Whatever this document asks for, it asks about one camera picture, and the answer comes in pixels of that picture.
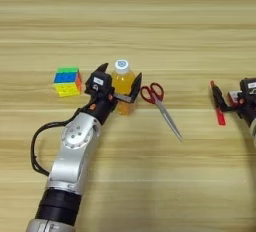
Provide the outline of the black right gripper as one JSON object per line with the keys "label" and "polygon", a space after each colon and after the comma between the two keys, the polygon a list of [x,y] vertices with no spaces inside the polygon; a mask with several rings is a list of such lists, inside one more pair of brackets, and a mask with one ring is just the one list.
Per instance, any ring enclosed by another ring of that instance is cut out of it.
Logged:
{"label": "black right gripper", "polygon": [[[223,98],[222,91],[218,86],[213,86],[213,98],[215,105],[222,112],[233,112],[237,111],[238,108],[233,106],[228,106]],[[256,97],[246,96],[241,97],[238,101],[239,103],[239,116],[246,121],[248,125],[251,125],[253,120],[256,118]]]}

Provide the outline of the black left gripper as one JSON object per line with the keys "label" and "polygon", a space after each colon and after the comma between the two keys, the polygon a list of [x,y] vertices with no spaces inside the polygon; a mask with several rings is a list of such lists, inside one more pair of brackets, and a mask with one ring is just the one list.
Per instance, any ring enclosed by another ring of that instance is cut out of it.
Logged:
{"label": "black left gripper", "polygon": [[[107,67],[108,63],[104,63],[97,68],[97,71],[105,73]],[[81,108],[81,112],[93,116],[101,125],[103,125],[110,113],[115,110],[117,100],[128,104],[135,102],[140,92],[141,82],[142,74],[139,73],[132,83],[129,94],[115,93],[114,97],[111,94],[105,96],[99,94],[90,94],[90,100],[84,107]]]}

